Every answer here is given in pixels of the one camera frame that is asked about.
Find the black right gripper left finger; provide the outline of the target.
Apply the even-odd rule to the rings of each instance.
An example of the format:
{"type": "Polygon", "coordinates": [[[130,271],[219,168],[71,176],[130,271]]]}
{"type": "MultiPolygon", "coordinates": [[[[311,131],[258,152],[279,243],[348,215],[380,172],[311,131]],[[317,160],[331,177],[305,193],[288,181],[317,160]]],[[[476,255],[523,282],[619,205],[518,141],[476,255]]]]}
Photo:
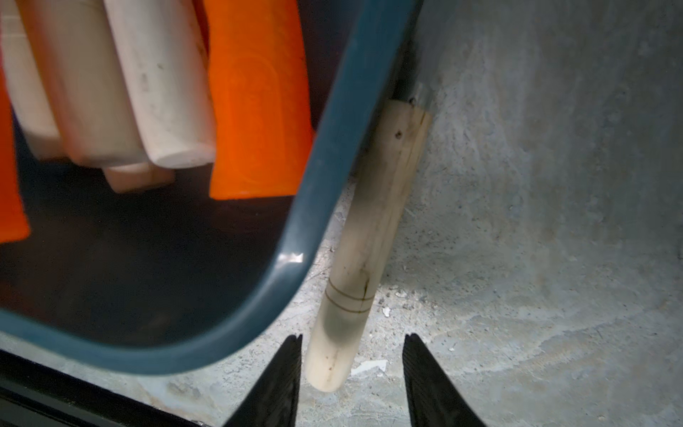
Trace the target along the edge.
{"type": "Polygon", "coordinates": [[[294,427],[302,370],[302,336],[288,336],[225,427],[294,427]]]}

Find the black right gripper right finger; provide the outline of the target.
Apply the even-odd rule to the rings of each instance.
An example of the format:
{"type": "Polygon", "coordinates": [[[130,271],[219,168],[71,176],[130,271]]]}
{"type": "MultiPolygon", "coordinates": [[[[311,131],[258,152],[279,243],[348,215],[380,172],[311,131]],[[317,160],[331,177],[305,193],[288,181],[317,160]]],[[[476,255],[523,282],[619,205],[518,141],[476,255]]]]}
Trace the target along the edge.
{"type": "Polygon", "coordinates": [[[418,334],[406,335],[402,361],[412,427],[486,427],[418,334]]]}

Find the orange handle sickle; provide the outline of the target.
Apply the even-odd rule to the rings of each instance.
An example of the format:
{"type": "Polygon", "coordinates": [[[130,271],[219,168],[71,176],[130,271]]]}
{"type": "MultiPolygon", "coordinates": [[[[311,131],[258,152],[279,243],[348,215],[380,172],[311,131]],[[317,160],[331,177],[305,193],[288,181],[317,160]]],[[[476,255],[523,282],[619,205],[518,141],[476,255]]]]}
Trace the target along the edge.
{"type": "Polygon", "coordinates": [[[293,196],[313,143],[295,1],[204,3],[217,154],[212,199],[293,196]]]}
{"type": "Polygon", "coordinates": [[[21,200],[14,147],[12,109],[1,71],[1,243],[28,238],[30,223],[21,200]]]}

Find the teal plastic storage tray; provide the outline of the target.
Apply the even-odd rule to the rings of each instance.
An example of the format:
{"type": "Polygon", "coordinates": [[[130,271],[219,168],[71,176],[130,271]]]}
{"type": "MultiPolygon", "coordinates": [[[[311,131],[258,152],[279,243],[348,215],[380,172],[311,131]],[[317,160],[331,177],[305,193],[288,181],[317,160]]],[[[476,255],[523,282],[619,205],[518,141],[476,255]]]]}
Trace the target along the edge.
{"type": "Polygon", "coordinates": [[[136,375],[202,368],[258,337],[315,259],[391,94],[418,1],[302,1],[317,137],[295,197],[217,201],[207,167],[117,195],[101,173],[35,160],[15,136],[32,233],[1,247],[1,329],[136,375]]]}

